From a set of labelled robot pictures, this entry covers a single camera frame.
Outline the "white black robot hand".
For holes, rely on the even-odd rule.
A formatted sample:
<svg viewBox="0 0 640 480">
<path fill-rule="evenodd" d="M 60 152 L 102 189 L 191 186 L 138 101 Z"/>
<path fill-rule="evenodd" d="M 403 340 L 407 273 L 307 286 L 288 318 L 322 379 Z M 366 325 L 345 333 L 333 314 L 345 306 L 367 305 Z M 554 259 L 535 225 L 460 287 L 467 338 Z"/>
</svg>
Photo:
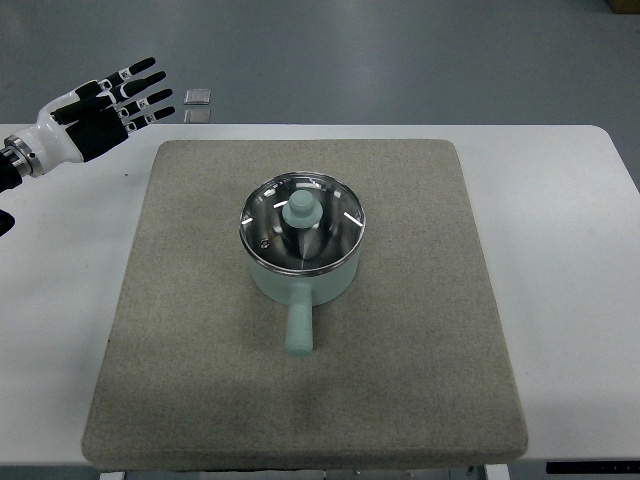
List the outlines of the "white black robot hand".
<svg viewBox="0 0 640 480">
<path fill-rule="evenodd" d="M 36 122 L 4 139 L 18 156 L 14 165 L 22 175 L 45 175 L 63 163 L 87 163 L 126 141 L 133 133 L 175 112 L 165 106 L 150 108 L 172 95 L 170 89 L 143 97 L 142 92 L 161 82 L 159 71 L 142 78 L 154 66 L 153 57 L 99 80 L 91 80 L 52 100 Z"/>
</svg>

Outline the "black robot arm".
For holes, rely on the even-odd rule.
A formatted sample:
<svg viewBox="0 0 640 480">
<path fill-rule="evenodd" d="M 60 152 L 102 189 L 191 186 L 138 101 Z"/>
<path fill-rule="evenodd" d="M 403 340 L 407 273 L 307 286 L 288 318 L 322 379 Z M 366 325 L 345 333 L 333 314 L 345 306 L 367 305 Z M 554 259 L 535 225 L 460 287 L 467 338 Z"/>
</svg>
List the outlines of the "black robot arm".
<svg viewBox="0 0 640 480">
<path fill-rule="evenodd" d="M 22 183 L 22 175 L 14 162 L 18 159 L 17 154 L 11 147 L 5 147 L 1 150 L 1 174 L 0 174 L 0 190 L 14 189 Z M 8 212 L 0 211 L 0 236 L 5 235 L 15 225 L 15 218 Z"/>
</svg>

